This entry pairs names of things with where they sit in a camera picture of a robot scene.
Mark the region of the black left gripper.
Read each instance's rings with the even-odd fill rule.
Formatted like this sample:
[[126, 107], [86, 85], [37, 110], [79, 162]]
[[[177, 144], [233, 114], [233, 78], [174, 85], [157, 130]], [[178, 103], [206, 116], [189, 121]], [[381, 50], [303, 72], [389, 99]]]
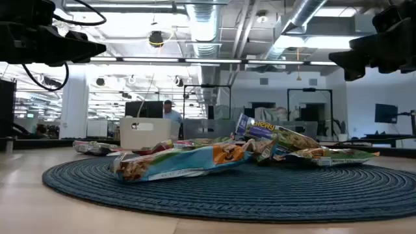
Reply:
[[68, 31], [61, 36], [50, 26], [54, 11], [51, 0], [0, 0], [0, 62], [87, 63], [106, 52], [106, 45], [90, 42], [85, 33]]

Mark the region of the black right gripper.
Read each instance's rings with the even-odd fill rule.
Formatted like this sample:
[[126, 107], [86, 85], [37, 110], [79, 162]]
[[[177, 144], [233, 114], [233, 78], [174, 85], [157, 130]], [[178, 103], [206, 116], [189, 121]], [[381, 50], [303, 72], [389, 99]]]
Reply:
[[[366, 67], [379, 73], [416, 72], [416, 0], [385, 0], [385, 8], [372, 19], [377, 34], [349, 41], [350, 51], [328, 55], [344, 70], [345, 81], [366, 75]], [[369, 55], [380, 55], [371, 58]]]

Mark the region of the red green granola bar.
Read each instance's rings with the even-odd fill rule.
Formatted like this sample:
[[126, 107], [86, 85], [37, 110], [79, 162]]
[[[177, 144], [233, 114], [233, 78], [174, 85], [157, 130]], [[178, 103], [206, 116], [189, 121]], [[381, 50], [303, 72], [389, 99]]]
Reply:
[[95, 156], [106, 156], [110, 153], [122, 151], [122, 148], [117, 145], [97, 141], [75, 140], [72, 147], [77, 153]]

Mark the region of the red yellow granola bar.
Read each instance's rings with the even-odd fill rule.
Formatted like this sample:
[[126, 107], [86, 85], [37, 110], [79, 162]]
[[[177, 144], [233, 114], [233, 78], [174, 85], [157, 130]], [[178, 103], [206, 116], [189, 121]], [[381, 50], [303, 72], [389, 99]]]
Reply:
[[151, 155], [160, 151], [173, 148], [174, 143], [171, 140], [164, 140], [152, 147], [143, 147], [140, 149], [134, 149], [132, 152], [137, 155]]

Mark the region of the purple blue Chewy granola bar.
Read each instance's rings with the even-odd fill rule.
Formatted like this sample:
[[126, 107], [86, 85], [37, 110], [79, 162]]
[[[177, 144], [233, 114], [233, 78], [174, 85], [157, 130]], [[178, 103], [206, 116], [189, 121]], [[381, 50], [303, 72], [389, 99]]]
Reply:
[[240, 114], [235, 133], [256, 140], [275, 140], [281, 149], [288, 152], [320, 147], [318, 142], [308, 136], [273, 123], [256, 120], [245, 114]]

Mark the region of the light blue granola bar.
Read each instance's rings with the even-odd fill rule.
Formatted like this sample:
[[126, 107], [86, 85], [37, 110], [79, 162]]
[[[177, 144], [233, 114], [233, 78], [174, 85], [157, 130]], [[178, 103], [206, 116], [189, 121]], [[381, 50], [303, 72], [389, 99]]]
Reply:
[[278, 140], [254, 140], [247, 141], [246, 151], [251, 153], [253, 160], [257, 164], [268, 164], [275, 161], [275, 157], [286, 155], [289, 151], [280, 146]]

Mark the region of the orange blue green granola bar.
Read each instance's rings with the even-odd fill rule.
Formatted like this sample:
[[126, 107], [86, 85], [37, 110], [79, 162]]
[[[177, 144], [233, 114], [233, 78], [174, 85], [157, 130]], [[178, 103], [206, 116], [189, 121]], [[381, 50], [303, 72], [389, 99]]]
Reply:
[[250, 160], [254, 145], [214, 144], [200, 148], [170, 148], [134, 157], [123, 153], [110, 166], [121, 182], [138, 183], [177, 177], [198, 177], [217, 173]]

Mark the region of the white square pillar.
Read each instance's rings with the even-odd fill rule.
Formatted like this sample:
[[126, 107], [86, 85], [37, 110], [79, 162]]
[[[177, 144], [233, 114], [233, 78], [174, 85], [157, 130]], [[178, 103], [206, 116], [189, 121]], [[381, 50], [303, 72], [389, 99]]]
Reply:
[[59, 138], [85, 138], [89, 85], [86, 66], [70, 66], [63, 88]]

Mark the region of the white cabinet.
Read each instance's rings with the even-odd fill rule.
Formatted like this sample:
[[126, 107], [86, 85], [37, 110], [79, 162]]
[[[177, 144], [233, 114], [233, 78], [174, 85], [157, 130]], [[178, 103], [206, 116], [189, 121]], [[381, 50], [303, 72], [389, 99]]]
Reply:
[[107, 120], [88, 120], [86, 129], [86, 135], [88, 137], [107, 137], [107, 134]]

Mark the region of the plant in white pot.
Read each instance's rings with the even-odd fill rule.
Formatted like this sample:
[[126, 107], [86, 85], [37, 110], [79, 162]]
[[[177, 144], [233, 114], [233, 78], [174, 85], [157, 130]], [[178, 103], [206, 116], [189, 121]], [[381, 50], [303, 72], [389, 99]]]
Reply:
[[348, 140], [348, 133], [345, 121], [334, 120], [336, 126], [339, 128], [338, 141], [344, 142]]

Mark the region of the black desk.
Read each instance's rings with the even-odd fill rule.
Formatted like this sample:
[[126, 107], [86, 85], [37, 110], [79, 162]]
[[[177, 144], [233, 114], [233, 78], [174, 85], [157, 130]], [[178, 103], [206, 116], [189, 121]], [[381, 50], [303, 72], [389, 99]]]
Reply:
[[401, 135], [401, 134], [366, 134], [365, 139], [372, 140], [405, 140], [405, 139], [416, 139], [416, 135]]

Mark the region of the black cabinet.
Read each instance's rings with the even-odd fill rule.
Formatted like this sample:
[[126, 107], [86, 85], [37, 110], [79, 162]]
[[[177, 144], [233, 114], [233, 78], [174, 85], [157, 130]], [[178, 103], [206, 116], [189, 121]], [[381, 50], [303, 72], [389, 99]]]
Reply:
[[16, 84], [0, 79], [0, 138], [9, 137], [14, 123]]

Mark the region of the black bar with light strips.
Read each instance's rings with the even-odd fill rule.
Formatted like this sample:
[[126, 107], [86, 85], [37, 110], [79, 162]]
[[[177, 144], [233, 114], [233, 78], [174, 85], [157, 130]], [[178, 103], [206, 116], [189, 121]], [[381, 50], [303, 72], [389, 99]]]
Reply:
[[253, 65], [299, 65], [336, 66], [334, 62], [306, 60], [248, 60], [235, 58], [167, 58], [167, 57], [93, 57], [92, 62], [148, 62], [148, 63], [189, 63], [189, 64], [253, 64]]

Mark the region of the white plastic bin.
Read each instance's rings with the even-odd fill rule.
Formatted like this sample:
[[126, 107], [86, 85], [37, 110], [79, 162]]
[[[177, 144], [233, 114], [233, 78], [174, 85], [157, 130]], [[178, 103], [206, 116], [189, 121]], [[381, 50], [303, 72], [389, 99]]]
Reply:
[[152, 148], [165, 140], [177, 140], [180, 123], [164, 118], [120, 119], [120, 145], [126, 150]]

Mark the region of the dark wall monitor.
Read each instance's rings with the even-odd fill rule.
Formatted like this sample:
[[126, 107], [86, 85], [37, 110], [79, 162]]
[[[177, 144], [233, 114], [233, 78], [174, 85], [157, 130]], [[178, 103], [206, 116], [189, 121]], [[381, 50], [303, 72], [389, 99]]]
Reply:
[[398, 107], [395, 105], [375, 104], [374, 121], [376, 123], [397, 123]]

